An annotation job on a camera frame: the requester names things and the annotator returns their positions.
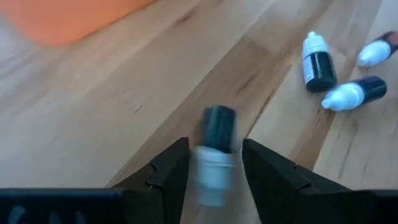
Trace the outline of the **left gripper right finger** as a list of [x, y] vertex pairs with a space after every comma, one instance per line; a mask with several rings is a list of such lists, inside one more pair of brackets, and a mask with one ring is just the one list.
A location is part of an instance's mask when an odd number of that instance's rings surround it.
[[351, 190], [252, 139], [242, 153], [262, 224], [398, 224], [398, 190]]

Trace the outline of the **dark blue dropper bottle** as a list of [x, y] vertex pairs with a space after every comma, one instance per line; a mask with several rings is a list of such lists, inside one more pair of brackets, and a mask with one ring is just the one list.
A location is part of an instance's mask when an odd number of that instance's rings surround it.
[[304, 84], [310, 93], [328, 91], [337, 83], [329, 46], [314, 31], [309, 32], [303, 42], [302, 67]]

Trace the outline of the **orange translucent plastic bin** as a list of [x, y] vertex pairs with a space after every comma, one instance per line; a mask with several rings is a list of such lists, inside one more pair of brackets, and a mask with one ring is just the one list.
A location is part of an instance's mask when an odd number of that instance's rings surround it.
[[156, 0], [0, 0], [0, 16], [40, 44], [80, 40]]

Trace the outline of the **small white object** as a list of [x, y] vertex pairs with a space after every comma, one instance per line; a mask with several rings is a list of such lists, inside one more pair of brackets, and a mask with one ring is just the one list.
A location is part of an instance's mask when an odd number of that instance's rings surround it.
[[386, 82], [377, 76], [363, 77], [339, 85], [322, 100], [324, 109], [335, 112], [353, 110], [361, 105], [381, 99], [387, 92]]

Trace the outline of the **dark green dropper bottle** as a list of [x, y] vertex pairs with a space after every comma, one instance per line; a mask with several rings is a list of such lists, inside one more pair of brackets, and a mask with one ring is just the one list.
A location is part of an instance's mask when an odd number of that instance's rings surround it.
[[195, 185], [200, 205], [224, 207], [236, 166], [236, 112], [213, 105], [203, 112], [201, 141], [195, 147]]

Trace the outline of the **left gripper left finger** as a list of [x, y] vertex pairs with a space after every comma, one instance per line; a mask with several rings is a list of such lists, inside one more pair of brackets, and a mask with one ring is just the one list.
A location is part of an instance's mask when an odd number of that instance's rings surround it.
[[0, 224], [179, 224], [189, 165], [184, 137], [110, 188], [0, 189]]

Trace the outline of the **dark red dropper bottle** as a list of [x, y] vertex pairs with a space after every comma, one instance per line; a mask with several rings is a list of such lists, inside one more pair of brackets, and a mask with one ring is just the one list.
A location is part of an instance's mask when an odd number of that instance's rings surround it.
[[398, 32], [389, 31], [366, 45], [357, 56], [360, 67], [372, 67], [382, 63], [398, 50]]

